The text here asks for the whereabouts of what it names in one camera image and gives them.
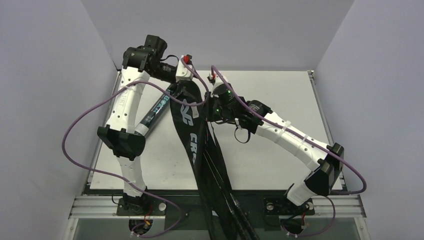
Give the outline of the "black shuttlecock tube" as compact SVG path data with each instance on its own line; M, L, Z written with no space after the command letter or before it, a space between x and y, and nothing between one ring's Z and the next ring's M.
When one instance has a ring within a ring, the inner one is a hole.
M162 115L166 112L167 107L170 104L171 99L169 95L173 94L174 86L170 85L166 91L168 94L163 93L136 125L134 131L136 135L147 137L156 124L161 120Z

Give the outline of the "black racket bag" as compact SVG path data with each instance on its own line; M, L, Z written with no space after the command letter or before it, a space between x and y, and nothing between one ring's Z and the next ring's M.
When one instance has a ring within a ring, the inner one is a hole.
M187 96L171 101L170 110L175 130L194 174L209 237L212 240L241 239L230 224L224 198L206 162L206 150L222 151L215 133L204 119L204 105L200 105L203 100L201 90L194 82L188 90Z

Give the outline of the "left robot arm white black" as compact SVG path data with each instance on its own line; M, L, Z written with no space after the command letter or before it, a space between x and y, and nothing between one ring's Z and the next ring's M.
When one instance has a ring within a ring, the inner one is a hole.
M120 94L115 97L111 115L97 135L112 150L125 178L122 194L123 205L136 215L145 214L150 200L144 196L147 186L141 170L141 154L146 138L136 133L136 115L145 83L150 78L167 83L194 78L191 57L178 61L172 66L162 61L167 43L156 35L147 35L144 45L129 47L123 54L120 75Z

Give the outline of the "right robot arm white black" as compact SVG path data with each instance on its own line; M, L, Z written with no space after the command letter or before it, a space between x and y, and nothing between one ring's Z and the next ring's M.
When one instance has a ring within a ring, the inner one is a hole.
M330 195L344 166L339 160L344 154L341 145L329 145L308 136L264 103L235 97L223 83L207 91L205 96L208 97L208 121L233 124L249 134L270 140L309 169L304 179L293 183L284 194L282 206L286 213L296 214L313 196Z

